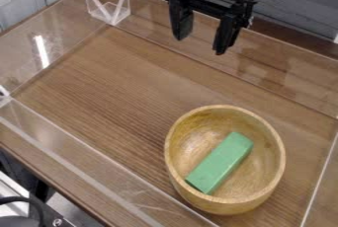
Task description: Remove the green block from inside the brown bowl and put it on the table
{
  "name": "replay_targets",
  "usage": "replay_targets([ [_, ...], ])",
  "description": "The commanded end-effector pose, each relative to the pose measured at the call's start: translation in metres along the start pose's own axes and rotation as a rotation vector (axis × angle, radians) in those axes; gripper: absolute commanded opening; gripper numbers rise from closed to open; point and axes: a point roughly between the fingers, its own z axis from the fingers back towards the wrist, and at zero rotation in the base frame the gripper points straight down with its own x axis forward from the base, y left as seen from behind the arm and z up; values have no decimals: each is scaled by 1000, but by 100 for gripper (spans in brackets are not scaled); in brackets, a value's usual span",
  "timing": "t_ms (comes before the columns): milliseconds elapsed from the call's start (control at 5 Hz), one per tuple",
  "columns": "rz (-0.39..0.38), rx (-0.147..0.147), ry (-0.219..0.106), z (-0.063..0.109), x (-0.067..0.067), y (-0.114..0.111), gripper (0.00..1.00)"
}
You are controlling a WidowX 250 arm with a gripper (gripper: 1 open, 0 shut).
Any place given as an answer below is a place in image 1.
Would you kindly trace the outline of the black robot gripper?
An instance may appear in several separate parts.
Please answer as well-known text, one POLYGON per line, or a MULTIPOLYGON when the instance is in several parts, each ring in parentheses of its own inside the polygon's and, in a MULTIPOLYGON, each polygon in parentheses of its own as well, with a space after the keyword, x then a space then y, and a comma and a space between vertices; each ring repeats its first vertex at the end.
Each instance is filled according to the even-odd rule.
POLYGON ((193 12, 198 11, 221 19, 213 49, 222 55, 234 45, 241 27, 253 24, 254 6, 258 0, 169 0, 171 32, 177 40, 183 40, 193 31, 193 12))

